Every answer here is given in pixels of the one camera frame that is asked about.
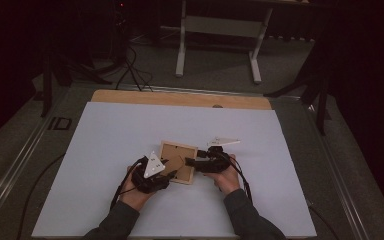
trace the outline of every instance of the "person's left hand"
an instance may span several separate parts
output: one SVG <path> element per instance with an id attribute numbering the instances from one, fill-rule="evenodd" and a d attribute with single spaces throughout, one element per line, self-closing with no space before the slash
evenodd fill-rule
<path id="1" fill-rule="evenodd" d="M 135 188 L 135 185 L 132 182 L 132 174 L 130 173 L 130 175 L 127 177 L 127 180 L 121 192 L 128 191 L 133 188 Z M 140 211 L 142 207 L 145 205 L 146 201 L 148 201 L 148 199 L 151 198 L 152 195 L 154 194 L 155 192 L 146 194 L 146 193 L 140 192 L 137 189 L 133 189 L 131 191 L 121 194 L 118 197 L 118 200 L 124 202 L 130 207 L 136 209 L 137 211 Z"/>

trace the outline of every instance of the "person's right hand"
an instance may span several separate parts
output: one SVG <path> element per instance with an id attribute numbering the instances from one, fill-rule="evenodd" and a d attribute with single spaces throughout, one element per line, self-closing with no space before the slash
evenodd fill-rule
<path id="1" fill-rule="evenodd" d="M 235 159 L 236 157 L 232 154 L 230 158 Z M 204 176 L 212 178 L 214 185 L 220 188 L 226 196 L 241 187 L 239 185 L 238 172 L 232 166 L 229 166 L 221 173 L 204 173 Z"/>

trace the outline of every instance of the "hand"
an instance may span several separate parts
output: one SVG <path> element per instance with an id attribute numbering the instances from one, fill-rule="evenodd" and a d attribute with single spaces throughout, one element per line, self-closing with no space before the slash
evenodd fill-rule
<path id="1" fill-rule="evenodd" d="M 130 175 L 127 177 L 127 180 L 123 186 L 123 189 L 121 190 L 121 192 L 124 192 L 124 191 L 128 191 L 128 192 L 121 194 L 118 197 L 118 200 L 124 202 L 125 204 L 129 205 L 130 207 L 136 209 L 139 212 L 142 209 L 142 207 L 145 205 L 146 201 L 148 201 L 148 199 L 151 198 L 155 192 L 146 194 L 134 188 L 135 188 L 135 185 L 132 182 L 132 174 L 130 173 Z"/>
<path id="2" fill-rule="evenodd" d="M 229 156 L 231 159 L 236 158 L 233 154 Z M 214 185 L 219 187 L 225 195 L 240 188 L 238 172 L 236 172 L 232 166 L 229 166 L 221 173 L 204 173 L 204 176 L 212 178 L 214 180 Z"/>

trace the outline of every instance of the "white table surface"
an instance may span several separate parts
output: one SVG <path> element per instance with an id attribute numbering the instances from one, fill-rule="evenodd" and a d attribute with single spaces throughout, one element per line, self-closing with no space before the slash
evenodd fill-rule
<path id="1" fill-rule="evenodd" d="M 303 192 L 273 110 L 121 103 L 87 104 L 33 237 L 80 237 L 108 213 L 127 166 L 161 141 L 206 150 L 215 136 L 238 138 L 236 155 L 260 215 L 287 237 L 316 236 Z M 234 237 L 223 195 L 195 173 L 192 185 L 171 183 L 141 211 L 131 237 Z"/>

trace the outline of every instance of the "white triangular piece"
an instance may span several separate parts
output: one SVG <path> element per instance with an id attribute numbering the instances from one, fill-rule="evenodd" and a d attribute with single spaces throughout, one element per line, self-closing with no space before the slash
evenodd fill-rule
<path id="1" fill-rule="evenodd" d="M 160 159 L 155 155 L 154 152 L 151 153 L 148 159 L 148 164 L 146 165 L 145 173 L 143 174 L 144 178 L 149 178 L 154 176 L 157 173 L 162 172 L 165 169 L 164 164 Z"/>
<path id="2" fill-rule="evenodd" d="M 240 143 L 240 142 L 241 141 L 239 141 L 239 139 L 215 137 L 207 145 L 208 146 L 223 146 L 223 145 Z"/>

